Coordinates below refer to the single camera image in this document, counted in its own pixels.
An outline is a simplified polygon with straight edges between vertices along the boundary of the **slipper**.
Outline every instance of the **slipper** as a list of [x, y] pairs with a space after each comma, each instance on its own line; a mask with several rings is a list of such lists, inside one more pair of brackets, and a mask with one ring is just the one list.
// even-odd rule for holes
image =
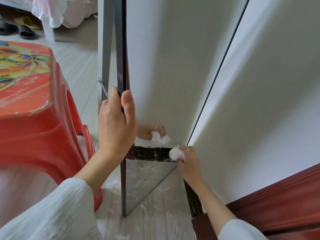
[[7, 22], [0, 20], [0, 35], [11, 35], [16, 31], [16, 25], [8, 24]]
[[19, 37], [25, 40], [35, 40], [36, 34], [26, 25], [18, 25]]
[[25, 25], [31, 29], [34, 29], [34, 30], [39, 30], [39, 26], [34, 24], [31, 20], [30, 17], [28, 16], [21, 16], [21, 17], [15, 17], [13, 19], [17, 24], [21, 24], [21, 25]]

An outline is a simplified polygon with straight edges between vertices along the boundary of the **bed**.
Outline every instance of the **bed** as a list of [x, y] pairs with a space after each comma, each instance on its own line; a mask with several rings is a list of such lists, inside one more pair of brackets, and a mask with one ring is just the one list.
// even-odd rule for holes
[[32, 12], [51, 41], [55, 41], [53, 28], [77, 27], [84, 18], [98, 12], [98, 0], [0, 0], [0, 4]]

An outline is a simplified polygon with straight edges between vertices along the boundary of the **black slipper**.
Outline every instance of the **black slipper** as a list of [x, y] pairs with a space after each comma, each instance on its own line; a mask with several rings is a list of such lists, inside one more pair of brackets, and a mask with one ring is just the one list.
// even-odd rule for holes
[[17, 31], [17, 26], [8, 24], [5, 21], [0, 20], [0, 35], [11, 35]]
[[36, 34], [26, 25], [18, 25], [19, 37], [25, 40], [35, 40]]

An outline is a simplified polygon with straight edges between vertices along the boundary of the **floral pattern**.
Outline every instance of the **floral pattern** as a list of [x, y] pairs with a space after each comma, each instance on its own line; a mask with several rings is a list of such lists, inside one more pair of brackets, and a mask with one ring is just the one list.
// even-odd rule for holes
[[0, 91], [32, 74], [51, 72], [48, 63], [52, 63], [49, 56], [0, 41]]

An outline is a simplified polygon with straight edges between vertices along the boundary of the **tiled floor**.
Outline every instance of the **tiled floor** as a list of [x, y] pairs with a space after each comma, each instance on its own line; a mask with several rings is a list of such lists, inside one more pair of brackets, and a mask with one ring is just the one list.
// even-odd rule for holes
[[[58, 28], [57, 42], [39, 32], [32, 43], [52, 48], [72, 92], [81, 120], [87, 124], [98, 147], [97, 21], [74, 29]], [[19, 36], [2, 40], [27, 42]], [[116, 85], [115, 44], [113, 40], [110, 86]], [[34, 205], [57, 187], [45, 173], [20, 167], [0, 168], [0, 227]], [[195, 239], [181, 176], [175, 169], [126, 218], [121, 215], [120, 168], [103, 186], [104, 201], [96, 212], [104, 239]]]

